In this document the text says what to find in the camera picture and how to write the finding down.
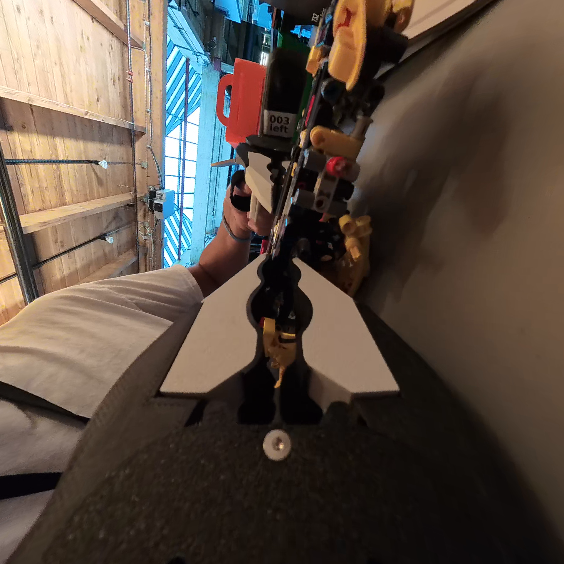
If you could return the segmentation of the red bag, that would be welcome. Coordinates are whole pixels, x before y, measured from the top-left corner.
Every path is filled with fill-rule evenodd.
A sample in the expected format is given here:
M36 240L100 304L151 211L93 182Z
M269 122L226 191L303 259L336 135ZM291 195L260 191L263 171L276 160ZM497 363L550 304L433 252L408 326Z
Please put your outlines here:
M236 58L233 73L219 81L216 116L226 128L226 142L233 148L259 132L266 70L259 63Z

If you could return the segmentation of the person's white shirt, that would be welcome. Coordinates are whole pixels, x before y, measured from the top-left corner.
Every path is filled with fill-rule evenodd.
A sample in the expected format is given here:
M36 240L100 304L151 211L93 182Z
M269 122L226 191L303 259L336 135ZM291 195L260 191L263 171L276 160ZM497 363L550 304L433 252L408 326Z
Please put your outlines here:
M112 386L210 293L198 266L47 294L1 327L1 563L42 512Z

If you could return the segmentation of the yellow brick car model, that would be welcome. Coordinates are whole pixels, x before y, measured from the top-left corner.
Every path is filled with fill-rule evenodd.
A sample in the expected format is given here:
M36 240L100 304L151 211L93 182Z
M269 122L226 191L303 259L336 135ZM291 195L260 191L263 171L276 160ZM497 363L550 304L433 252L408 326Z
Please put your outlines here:
M282 387L287 369L301 351L312 351L307 336L320 338L322 364L312 374L328 376L322 368L336 369L329 353L345 349L339 330L361 345L363 329L353 328L353 298L370 272L372 226L367 215L355 218L348 209L360 174L357 157L372 123L372 114L384 96L376 79L381 66L396 65L404 55L404 34L415 1L332 1L318 20L309 49L306 79L297 114L289 164L276 180L280 188L275 222L267 246L272 267L288 277L290 266L300 267L299 282L312 282L309 299L317 315L295 320L297 283L276 290L276 318L263 320L263 348L271 369L278 371L275 389Z

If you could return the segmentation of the person's left hand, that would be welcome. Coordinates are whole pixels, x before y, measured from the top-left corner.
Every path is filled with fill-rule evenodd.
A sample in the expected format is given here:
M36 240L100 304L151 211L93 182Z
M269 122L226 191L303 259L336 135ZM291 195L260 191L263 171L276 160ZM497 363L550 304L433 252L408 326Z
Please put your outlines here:
M245 182L245 173L238 170L231 176L223 204L223 223L228 233L239 242L252 238L253 234L270 234L271 217L266 212L259 212L257 219L250 213L251 190Z

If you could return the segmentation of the large window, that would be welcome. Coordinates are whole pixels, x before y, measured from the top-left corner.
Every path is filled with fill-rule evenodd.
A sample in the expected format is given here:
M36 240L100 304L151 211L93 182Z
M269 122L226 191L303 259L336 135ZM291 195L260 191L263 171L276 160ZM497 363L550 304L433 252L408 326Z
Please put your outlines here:
M224 156L224 128L212 109L223 31L216 1L168 1L164 188L174 209L164 220L164 266L197 261L219 230L226 172L208 164Z

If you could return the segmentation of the green plastic bin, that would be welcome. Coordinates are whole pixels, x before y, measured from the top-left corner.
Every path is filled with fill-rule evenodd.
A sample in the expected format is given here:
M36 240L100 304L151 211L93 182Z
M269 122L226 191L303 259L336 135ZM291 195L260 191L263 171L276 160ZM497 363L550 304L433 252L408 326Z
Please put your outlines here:
M295 116L296 131L311 93L313 77L306 69L310 48L293 33L278 37L278 50L283 64L282 102L284 111Z

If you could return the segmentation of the open instruction booklet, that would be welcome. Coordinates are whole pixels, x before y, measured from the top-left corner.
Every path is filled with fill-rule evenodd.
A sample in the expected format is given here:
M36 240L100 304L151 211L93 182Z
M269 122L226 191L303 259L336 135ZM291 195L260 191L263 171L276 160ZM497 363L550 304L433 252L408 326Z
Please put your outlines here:
M479 11L492 1L414 1L411 18L402 31L412 40L427 32L455 23Z

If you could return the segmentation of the grey electrical box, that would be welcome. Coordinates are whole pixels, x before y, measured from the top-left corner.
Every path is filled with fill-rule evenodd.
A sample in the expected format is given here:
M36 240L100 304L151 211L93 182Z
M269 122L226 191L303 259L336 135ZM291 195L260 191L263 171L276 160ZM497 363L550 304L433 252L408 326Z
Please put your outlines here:
M156 219L166 220L175 211L175 191L173 189L154 189L151 188L147 194L147 204L149 211Z

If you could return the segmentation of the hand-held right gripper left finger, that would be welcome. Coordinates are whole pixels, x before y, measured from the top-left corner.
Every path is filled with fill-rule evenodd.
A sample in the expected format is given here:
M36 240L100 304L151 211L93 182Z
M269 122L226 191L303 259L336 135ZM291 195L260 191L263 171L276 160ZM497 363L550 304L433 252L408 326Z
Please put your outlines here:
M257 359L258 332L250 301L262 284L266 255L204 298L160 393L169 397L243 398L242 373Z

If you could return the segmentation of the person's left forearm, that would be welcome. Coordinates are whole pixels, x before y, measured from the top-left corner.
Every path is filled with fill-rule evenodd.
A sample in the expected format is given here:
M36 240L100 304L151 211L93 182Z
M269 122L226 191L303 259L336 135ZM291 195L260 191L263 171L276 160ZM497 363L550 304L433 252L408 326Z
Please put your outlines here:
M253 234L258 233L258 227L253 222L243 227L230 232L222 223L215 238L201 253L198 263L188 267L204 298L248 264L250 240Z

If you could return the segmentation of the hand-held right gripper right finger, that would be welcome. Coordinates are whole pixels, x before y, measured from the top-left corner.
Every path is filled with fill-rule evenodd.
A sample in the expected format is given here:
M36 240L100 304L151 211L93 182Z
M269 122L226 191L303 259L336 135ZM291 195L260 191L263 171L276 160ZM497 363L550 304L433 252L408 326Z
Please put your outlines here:
M301 337L311 370L308 394L326 412L335 402L396 395L393 377L354 300L298 258L299 290L311 303Z

